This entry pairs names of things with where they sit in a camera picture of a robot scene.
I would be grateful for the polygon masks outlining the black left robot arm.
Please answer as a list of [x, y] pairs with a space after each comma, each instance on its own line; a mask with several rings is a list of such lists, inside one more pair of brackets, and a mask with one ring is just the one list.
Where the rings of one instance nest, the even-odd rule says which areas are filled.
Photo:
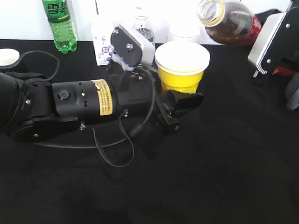
[[201, 93], [162, 91], [157, 71], [145, 66], [124, 71], [113, 64], [105, 79], [53, 83], [38, 73], [0, 76], [0, 128], [17, 142], [39, 143], [123, 117], [140, 117], [128, 134], [147, 122], [166, 133], [199, 107]]

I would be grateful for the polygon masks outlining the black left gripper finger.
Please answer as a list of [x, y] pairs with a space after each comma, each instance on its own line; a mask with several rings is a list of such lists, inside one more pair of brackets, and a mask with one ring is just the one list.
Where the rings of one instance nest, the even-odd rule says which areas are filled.
[[164, 134], [179, 129], [179, 118], [199, 107], [204, 99], [202, 93], [183, 93], [167, 90], [155, 96], [155, 104], [150, 122]]
[[162, 93], [162, 86], [161, 86], [161, 80], [159, 78], [158, 75], [158, 70], [150, 67], [150, 66], [146, 66], [146, 69], [153, 75], [154, 77], [154, 81], [155, 81], [155, 86], [156, 86], [156, 91], [157, 93]]

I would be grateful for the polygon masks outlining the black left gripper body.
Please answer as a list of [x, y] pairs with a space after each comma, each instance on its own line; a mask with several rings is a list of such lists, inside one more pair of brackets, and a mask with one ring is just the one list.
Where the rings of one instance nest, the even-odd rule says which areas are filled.
[[124, 71], [119, 64], [110, 63], [107, 77], [114, 106], [113, 114], [107, 117], [108, 122], [116, 121], [124, 110], [128, 110], [129, 117], [147, 116], [152, 102], [152, 83], [155, 84], [155, 81], [145, 65], [138, 65], [133, 71]]

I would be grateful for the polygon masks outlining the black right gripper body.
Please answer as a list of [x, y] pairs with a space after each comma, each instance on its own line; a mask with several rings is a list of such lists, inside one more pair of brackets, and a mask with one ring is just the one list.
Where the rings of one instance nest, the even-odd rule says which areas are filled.
[[267, 51], [262, 68], [266, 75], [293, 77], [299, 72], [299, 62], [295, 59], [299, 51], [299, 7], [292, 6], [286, 15]]

